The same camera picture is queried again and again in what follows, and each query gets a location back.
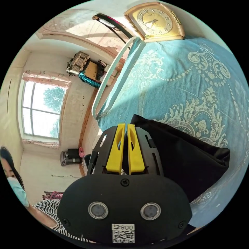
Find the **clock face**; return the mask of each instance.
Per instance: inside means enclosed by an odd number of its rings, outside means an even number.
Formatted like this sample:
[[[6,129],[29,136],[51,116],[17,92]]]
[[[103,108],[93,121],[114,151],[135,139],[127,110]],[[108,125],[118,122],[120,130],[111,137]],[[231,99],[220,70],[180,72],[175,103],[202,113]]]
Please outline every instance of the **clock face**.
[[[165,35],[171,31],[173,22],[163,11],[154,8],[142,9],[137,14],[137,22],[146,34]]]

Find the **woman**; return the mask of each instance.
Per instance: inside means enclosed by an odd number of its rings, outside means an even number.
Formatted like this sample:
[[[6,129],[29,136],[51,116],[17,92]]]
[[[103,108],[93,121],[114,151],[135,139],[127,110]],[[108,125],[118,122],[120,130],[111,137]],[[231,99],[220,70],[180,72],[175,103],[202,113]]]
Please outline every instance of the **woman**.
[[[41,222],[45,226],[65,236],[85,242],[91,242],[87,239],[84,239],[82,236],[81,238],[72,236],[66,231],[66,229],[63,227],[63,225],[61,224],[60,220],[57,217],[57,208],[60,203],[59,200],[46,199],[40,201],[35,205],[30,205],[26,196],[23,181],[14,167],[14,162],[10,152],[5,147],[1,147],[0,157],[1,157],[3,170],[13,191],[15,192],[21,203],[26,207],[26,209],[34,218],[36,218],[39,222]]]

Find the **label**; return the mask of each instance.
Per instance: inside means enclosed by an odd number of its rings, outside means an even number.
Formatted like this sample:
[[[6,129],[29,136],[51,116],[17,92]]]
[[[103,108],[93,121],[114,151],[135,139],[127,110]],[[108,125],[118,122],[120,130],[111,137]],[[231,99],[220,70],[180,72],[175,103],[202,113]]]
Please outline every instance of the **label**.
[[[135,243],[135,224],[112,224],[113,243]]]

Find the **window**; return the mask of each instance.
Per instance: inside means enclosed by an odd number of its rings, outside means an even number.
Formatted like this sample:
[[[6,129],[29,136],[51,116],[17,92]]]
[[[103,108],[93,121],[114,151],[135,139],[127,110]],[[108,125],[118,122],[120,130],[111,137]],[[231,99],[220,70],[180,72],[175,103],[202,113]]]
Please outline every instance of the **window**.
[[[62,87],[26,82],[22,96],[24,134],[58,140],[65,93]]]

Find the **camera lens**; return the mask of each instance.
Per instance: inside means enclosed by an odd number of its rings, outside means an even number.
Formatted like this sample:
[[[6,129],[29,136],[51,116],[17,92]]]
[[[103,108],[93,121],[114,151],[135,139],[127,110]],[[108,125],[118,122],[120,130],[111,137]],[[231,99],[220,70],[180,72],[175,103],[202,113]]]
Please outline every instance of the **camera lens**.
[[[141,208],[140,214],[145,220],[154,220],[161,214],[161,208],[156,203],[147,203]]]
[[[101,205],[97,204],[92,207],[92,213],[97,217],[101,217],[104,215],[105,209]]]
[[[108,208],[102,202],[93,202],[88,207],[88,213],[94,219],[104,219],[108,215]]]

